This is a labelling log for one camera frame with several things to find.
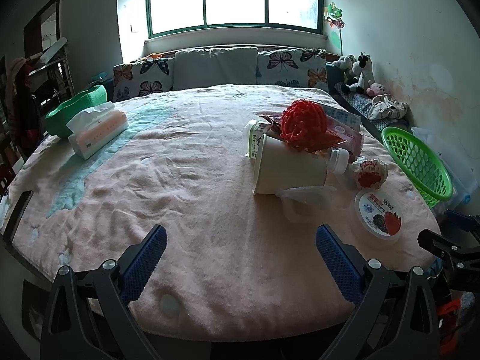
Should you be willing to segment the red white wrapper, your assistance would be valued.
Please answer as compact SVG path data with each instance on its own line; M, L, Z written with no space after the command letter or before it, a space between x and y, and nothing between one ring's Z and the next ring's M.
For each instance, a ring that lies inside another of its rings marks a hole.
M349 171L361 189L380 189L388 177L388 166L375 158L360 157L349 165Z

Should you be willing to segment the red knitted ball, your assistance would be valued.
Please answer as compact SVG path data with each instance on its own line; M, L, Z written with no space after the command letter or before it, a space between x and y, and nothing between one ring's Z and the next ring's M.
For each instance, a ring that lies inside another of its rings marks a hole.
M282 112L280 137L292 147L318 151L324 143L326 131L326 113L317 102L295 100Z

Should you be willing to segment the white plastic bottle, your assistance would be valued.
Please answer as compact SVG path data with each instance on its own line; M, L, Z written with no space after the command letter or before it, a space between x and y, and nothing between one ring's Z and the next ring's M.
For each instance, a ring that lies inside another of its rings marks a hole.
M343 148L331 148L327 151L326 165L329 172L344 174L349 165L350 154Z

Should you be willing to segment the crumpled patterned cloth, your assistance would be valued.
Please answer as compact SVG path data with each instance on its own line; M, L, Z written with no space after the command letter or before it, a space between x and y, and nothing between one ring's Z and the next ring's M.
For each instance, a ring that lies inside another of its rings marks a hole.
M369 120L402 119L408 113L408 103L397 101L391 94L380 94L372 99Z

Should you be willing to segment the pink plush toy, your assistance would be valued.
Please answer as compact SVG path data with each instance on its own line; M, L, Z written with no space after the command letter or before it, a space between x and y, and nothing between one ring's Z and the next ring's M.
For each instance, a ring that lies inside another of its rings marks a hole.
M378 95L386 94L386 87L379 83L372 83L368 88L366 88L366 94L370 98L375 98Z

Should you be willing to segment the pink tissue pack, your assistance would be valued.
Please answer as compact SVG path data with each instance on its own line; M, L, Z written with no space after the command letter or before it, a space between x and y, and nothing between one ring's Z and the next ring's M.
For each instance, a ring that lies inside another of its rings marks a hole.
M66 126L72 132L68 140L73 151L86 160L125 131L128 118L113 102L104 102L78 112Z

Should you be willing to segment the pink blanket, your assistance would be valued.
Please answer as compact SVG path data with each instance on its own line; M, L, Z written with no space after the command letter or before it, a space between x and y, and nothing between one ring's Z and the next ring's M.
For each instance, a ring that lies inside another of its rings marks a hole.
M147 332L192 340L295 336L352 313L317 251L317 223L292 223L251 191L242 131L318 88L218 85L119 102L128 128L88 160L51 136L10 184L32 191L15 248L45 277L119 258L154 225L168 245L130 309Z

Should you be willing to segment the cow plush toy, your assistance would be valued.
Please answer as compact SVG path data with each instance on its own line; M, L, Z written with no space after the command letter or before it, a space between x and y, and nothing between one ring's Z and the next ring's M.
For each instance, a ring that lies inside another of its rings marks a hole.
M343 93L365 93L373 83L376 82L374 78L373 62L370 55L360 53L357 61L352 65L348 72L348 77L352 80L357 79L357 82L352 84L342 84L341 89Z

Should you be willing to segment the grey plush toy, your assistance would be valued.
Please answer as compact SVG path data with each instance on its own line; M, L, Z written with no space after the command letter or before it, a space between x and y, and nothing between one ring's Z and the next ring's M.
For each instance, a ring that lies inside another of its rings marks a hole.
M356 61L357 59L354 55L343 55L337 61L334 61L333 65L343 72L352 73Z

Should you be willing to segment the green label bottle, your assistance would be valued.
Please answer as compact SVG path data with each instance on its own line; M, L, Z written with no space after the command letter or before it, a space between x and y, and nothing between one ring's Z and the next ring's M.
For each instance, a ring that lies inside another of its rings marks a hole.
M262 136L270 130L270 123L264 120L251 119L243 128L242 137L246 148L245 156L256 158Z

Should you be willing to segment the right butterfly pillow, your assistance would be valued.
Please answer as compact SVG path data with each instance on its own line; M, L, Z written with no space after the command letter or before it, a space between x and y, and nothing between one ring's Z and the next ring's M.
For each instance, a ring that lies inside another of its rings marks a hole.
M278 49L258 53L256 82L328 91L325 49Z

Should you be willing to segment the butterfly pillow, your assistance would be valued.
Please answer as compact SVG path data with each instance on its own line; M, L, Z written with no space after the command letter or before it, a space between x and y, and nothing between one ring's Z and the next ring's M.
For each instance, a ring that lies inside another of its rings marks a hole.
M113 101L168 92L173 89L174 58L148 58L114 66Z
M278 49L258 53L256 82L328 91L325 49Z

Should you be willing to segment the left butterfly pillow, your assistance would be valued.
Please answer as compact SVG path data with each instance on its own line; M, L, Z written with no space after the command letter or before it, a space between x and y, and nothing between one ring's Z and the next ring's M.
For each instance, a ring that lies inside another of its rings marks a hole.
M113 101L168 92L173 89L174 58L148 58L114 66Z

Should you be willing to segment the grey middle pillow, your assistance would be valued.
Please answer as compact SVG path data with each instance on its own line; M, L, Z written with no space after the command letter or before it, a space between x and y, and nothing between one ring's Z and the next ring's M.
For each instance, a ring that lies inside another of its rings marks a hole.
M252 46L180 50L174 57L173 89L255 85L258 52Z

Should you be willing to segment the green framed window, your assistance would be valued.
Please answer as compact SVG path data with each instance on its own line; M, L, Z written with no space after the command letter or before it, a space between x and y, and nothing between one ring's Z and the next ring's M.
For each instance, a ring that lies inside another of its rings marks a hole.
M254 27L323 32L324 0L145 0L148 35Z

